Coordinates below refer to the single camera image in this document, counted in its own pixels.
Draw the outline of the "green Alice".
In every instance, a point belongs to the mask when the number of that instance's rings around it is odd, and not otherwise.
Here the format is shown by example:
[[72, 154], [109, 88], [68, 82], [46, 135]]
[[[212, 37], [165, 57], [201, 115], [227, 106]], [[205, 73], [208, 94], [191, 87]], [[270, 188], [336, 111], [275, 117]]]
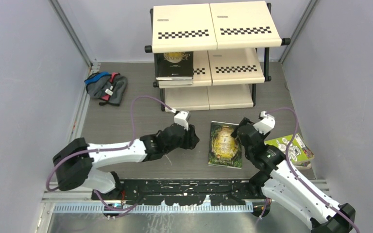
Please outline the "green Alice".
[[242, 145], [232, 137], [237, 126], [235, 123], [211, 122], [208, 153], [210, 166], [242, 168]]

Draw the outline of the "lime green cartoon book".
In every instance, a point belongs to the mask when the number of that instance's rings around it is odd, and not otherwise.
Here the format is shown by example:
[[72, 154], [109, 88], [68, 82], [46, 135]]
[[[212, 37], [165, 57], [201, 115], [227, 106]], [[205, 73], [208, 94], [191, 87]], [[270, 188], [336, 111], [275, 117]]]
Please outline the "lime green cartoon book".
[[276, 146], [282, 153], [288, 149], [288, 156], [293, 165], [299, 170], [312, 168], [311, 160], [314, 159], [313, 152], [307, 147], [299, 133], [295, 135], [292, 143], [290, 140], [292, 135], [279, 137], [265, 141], [266, 144]]

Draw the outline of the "black Moon and Sixpence book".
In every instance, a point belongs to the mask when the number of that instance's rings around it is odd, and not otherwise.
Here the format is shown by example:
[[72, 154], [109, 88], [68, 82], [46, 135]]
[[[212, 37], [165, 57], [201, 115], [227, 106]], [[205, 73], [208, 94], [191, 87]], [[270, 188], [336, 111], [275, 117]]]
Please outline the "black Moon and Sixpence book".
[[194, 52], [157, 53], [157, 78], [193, 77]]

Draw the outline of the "yellow hardcover book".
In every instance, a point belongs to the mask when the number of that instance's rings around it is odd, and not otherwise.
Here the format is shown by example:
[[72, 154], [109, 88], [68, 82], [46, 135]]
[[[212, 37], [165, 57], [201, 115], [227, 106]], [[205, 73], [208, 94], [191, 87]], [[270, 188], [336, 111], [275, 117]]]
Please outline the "yellow hardcover book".
[[158, 81], [189, 81], [189, 80], [193, 80], [193, 77], [183, 77], [183, 76], [180, 76], [180, 77], [156, 77], [156, 80]]

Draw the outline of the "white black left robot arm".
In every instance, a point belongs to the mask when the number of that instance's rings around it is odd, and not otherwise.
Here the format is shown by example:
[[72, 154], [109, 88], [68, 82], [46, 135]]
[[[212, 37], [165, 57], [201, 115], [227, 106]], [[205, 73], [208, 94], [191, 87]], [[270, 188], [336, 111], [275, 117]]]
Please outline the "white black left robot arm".
[[199, 141], [194, 125], [185, 128], [175, 123], [164, 130], [123, 143], [91, 144], [80, 137], [54, 155], [50, 175], [57, 178], [55, 190], [87, 187], [110, 200], [117, 200], [122, 194], [119, 177], [116, 172], [101, 171], [101, 167], [157, 160], [175, 149], [192, 150]]

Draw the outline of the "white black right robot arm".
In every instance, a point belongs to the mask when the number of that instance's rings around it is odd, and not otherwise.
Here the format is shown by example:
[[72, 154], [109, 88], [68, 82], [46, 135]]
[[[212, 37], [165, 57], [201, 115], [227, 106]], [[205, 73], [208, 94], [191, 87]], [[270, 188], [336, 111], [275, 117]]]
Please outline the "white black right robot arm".
[[312, 233], [349, 233], [354, 228], [354, 207], [332, 199], [296, 170], [278, 147], [264, 142], [274, 126], [270, 115], [256, 123], [245, 117], [231, 134], [242, 144], [245, 158], [259, 170], [250, 178], [251, 195], [276, 201]]

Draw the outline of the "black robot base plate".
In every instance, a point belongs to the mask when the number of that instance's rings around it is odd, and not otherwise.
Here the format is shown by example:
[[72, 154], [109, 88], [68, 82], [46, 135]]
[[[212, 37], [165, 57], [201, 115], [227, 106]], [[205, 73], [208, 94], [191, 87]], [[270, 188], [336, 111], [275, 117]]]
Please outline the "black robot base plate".
[[123, 179], [106, 193], [89, 186], [92, 200], [122, 200], [126, 204], [158, 206], [200, 206], [208, 199], [212, 206], [244, 205], [259, 200], [270, 206], [271, 198], [246, 179]]

